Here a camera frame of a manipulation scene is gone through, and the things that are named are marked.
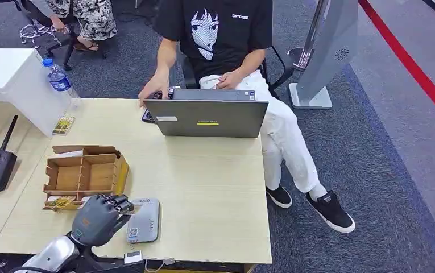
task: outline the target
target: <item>sandal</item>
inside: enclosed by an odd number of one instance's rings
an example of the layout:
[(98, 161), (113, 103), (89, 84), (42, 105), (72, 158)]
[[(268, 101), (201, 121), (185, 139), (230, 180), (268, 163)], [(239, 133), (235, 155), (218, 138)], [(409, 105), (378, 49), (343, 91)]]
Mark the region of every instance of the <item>sandal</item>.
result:
[(87, 52), (97, 52), (99, 50), (99, 47), (96, 43), (92, 43), (90, 47), (87, 47), (86, 45), (78, 42), (73, 46), (73, 48), (78, 51), (87, 51)]

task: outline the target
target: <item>small box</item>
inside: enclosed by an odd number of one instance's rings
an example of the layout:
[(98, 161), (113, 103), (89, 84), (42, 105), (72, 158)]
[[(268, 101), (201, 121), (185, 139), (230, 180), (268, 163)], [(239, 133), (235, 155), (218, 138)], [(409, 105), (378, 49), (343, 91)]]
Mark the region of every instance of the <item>small box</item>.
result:
[(86, 196), (123, 193), (129, 165), (113, 146), (54, 146), (53, 150), (56, 154), (82, 151), (82, 155), (48, 159), (43, 209), (77, 210)]

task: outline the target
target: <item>foot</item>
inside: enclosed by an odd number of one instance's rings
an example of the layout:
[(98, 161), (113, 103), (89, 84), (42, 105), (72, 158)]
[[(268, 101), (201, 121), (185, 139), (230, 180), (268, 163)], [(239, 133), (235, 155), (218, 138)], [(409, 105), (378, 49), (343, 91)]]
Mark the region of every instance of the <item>foot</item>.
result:
[(281, 208), (287, 209), (292, 205), (292, 199), (289, 193), (281, 186), (274, 191), (266, 187), (266, 193), (269, 195), (274, 204)]
[(81, 45), (76, 45), (77, 50), (86, 50), (86, 51), (97, 51), (98, 50), (98, 44), (93, 42), (93, 41), (87, 40), (87, 39), (83, 38), (82, 36), (78, 36), (77, 40), (81, 44)]
[(318, 198), (317, 202), (314, 202), (311, 195), (306, 193), (306, 200), (330, 228), (341, 233), (350, 233), (355, 229), (354, 220), (341, 208), (338, 196), (333, 191)]

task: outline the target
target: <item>white cable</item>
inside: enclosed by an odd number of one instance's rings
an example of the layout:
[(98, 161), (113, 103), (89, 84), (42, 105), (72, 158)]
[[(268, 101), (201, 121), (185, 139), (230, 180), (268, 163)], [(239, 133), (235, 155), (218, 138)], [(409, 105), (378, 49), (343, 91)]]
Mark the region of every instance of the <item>white cable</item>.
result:
[(160, 265), (160, 267), (159, 268), (157, 268), (157, 270), (149, 270), (149, 269), (147, 269), (147, 262), (148, 262), (148, 260), (145, 260), (145, 271), (147, 271), (147, 272), (149, 272), (149, 273), (155, 273), (155, 272), (158, 272), (159, 270), (161, 270), (162, 269), (162, 267), (164, 267), (164, 261), (162, 261), (162, 264)]

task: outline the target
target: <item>plastic bottle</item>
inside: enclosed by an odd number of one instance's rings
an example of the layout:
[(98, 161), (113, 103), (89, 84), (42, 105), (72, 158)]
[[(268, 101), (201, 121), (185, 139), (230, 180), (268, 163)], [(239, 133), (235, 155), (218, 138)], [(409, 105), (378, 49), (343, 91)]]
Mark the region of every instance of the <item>plastic bottle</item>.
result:
[(43, 60), (43, 65), (48, 68), (47, 79), (52, 87), (62, 92), (65, 96), (71, 98), (71, 110), (75, 111), (80, 106), (80, 96), (72, 88), (72, 83), (68, 79), (68, 75), (59, 65), (53, 63), (53, 59)]

